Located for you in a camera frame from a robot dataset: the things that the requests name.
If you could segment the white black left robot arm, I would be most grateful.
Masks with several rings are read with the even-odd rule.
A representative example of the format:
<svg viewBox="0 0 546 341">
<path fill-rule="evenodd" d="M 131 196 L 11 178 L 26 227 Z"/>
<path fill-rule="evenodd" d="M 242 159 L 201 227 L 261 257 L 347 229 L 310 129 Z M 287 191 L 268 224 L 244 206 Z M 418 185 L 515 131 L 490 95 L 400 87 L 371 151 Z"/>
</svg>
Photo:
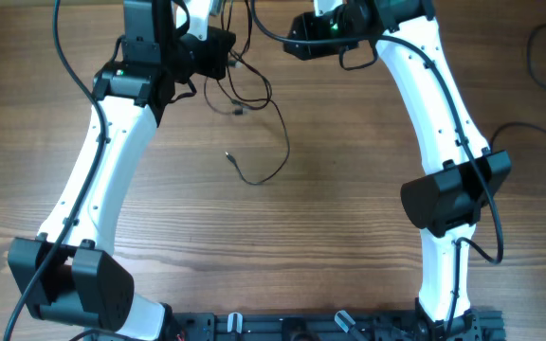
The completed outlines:
<svg viewBox="0 0 546 341">
<path fill-rule="evenodd" d="M 111 58 L 83 92 L 87 135 L 57 205 L 35 237 L 10 245 L 17 311 L 80 326 L 84 336 L 183 340 L 172 308 L 137 293 L 114 259 L 118 215 L 175 88 L 225 76 L 235 36 L 209 24 L 219 1 L 127 1 Z"/>
</svg>

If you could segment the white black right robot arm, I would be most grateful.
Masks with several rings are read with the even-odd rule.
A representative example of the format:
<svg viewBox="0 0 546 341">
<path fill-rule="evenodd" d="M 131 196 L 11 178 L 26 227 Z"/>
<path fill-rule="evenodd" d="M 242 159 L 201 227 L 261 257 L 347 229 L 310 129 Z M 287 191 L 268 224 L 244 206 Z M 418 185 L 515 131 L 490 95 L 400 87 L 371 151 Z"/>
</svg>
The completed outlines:
<svg viewBox="0 0 546 341">
<path fill-rule="evenodd" d="M 386 65 L 409 114 L 424 176 L 400 198 L 419 230 L 423 279 L 416 298 L 422 335 L 448 340 L 478 332 L 466 291 L 468 257 L 498 265 L 504 235 L 496 192 L 512 165 L 472 122 L 443 51 L 428 0 L 317 1 L 280 37 L 286 53 L 308 61 L 342 56 L 366 42 Z"/>
</svg>

